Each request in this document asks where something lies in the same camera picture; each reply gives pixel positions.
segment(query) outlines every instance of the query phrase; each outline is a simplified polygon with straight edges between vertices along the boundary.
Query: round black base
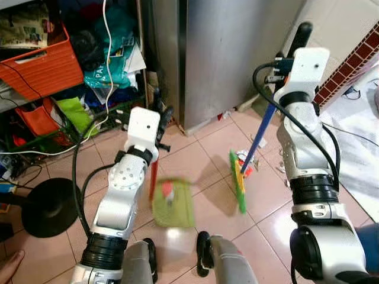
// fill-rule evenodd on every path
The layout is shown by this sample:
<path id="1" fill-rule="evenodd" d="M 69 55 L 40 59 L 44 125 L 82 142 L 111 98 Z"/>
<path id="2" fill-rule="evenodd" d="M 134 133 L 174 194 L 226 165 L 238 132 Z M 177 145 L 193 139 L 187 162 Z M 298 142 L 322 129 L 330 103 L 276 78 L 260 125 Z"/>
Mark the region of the round black base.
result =
<path id="1" fill-rule="evenodd" d="M 28 195 L 33 205 L 23 206 L 21 218 L 25 230 L 37 238 L 49 238 L 66 231 L 78 216 L 72 193 L 72 180 L 48 179 Z"/>

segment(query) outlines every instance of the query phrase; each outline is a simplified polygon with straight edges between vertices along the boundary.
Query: white wall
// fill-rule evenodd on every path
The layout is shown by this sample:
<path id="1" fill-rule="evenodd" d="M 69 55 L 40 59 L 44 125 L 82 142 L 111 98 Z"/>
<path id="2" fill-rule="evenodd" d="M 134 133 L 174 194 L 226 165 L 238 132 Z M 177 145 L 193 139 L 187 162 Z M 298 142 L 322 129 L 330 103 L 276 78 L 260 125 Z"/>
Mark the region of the white wall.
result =
<path id="1" fill-rule="evenodd" d="M 379 0 L 307 0 L 285 51 L 288 51 L 296 29 L 303 21 L 313 24 L 307 46 L 330 50 L 324 81 L 379 21 Z"/>

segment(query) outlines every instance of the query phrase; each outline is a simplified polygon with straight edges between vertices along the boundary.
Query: orange crate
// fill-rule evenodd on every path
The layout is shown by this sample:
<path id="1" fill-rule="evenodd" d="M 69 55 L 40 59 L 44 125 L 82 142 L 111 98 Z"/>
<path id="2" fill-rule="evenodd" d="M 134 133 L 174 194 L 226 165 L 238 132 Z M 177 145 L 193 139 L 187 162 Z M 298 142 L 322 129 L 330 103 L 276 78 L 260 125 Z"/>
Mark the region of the orange crate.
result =
<path id="1" fill-rule="evenodd" d="M 63 23 L 62 26 L 64 41 L 3 60 L 0 64 L 0 78 L 30 101 L 83 82 L 69 34 Z"/>

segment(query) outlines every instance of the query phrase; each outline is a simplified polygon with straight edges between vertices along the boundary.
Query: stainless steel refrigerator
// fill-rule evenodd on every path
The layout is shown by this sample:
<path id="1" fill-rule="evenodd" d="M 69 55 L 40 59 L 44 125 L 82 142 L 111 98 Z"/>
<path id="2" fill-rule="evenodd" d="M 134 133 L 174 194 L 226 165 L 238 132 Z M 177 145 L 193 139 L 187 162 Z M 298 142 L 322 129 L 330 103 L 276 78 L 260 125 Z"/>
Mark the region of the stainless steel refrigerator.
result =
<path id="1" fill-rule="evenodd" d="M 163 97 L 185 130 L 241 104 L 305 0 L 145 0 L 144 37 Z"/>

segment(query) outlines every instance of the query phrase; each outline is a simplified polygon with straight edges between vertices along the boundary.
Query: person's foot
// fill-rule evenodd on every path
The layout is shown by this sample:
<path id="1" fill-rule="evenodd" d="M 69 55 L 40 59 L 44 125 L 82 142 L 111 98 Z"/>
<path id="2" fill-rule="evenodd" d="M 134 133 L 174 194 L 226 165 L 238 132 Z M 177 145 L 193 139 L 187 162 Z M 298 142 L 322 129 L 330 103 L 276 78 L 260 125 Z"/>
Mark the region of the person's foot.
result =
<path id="1" fill-rule="evenodd" d="M 7 284 L 9 280 L 11 280 L 24 256 L 25 252 L 23 250 L 16 251 L 15 254 L 6 262 L 3 268 L 0 269 L 0 284 Z"/>

